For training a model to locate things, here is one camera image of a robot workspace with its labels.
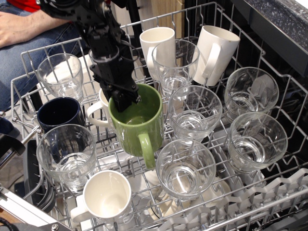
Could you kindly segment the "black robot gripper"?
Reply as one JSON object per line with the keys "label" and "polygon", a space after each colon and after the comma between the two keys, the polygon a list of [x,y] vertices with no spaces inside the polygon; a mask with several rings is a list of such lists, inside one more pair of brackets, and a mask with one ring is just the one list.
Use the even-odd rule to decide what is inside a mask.
{"label": "black robot gripper", "polygon": [[134,59],[129,47],[92,47],[89,55],[94,80],[100,84],[107,100],[113,98],[118,112],[139,103],[139,87],[132,79]]}

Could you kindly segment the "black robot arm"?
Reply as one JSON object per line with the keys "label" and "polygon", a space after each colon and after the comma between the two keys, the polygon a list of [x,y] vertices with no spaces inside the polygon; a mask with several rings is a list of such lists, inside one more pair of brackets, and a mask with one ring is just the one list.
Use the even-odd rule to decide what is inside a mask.
{"label": "black robot arm", "polygon": [[119,112],[141,100],[132,79],[139,52],[126,39],[125,32],[104,0],[40,0],[49,16],[71,21],[90,48],[93,78],[107,99],[113,99]]}

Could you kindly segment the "person's forearm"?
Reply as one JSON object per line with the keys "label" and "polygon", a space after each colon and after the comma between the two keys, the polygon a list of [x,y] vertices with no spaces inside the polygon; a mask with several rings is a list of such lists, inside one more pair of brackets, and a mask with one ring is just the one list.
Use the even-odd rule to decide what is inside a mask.
{"label": "person's forearm", "polygon": [[36,11],[26,18],[30,24],[27,35],[31,38],[69,22],[64,19],[53,18],[42,10]]}

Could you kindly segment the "person's hand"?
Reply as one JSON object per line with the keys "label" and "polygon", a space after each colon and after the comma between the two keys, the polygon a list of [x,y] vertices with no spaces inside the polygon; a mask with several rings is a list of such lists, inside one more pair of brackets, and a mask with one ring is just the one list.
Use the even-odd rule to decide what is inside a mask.
{"label": "person's hand", "polygon": [[35,36],[30,16],[0,13],[0,47],[29,41]]}

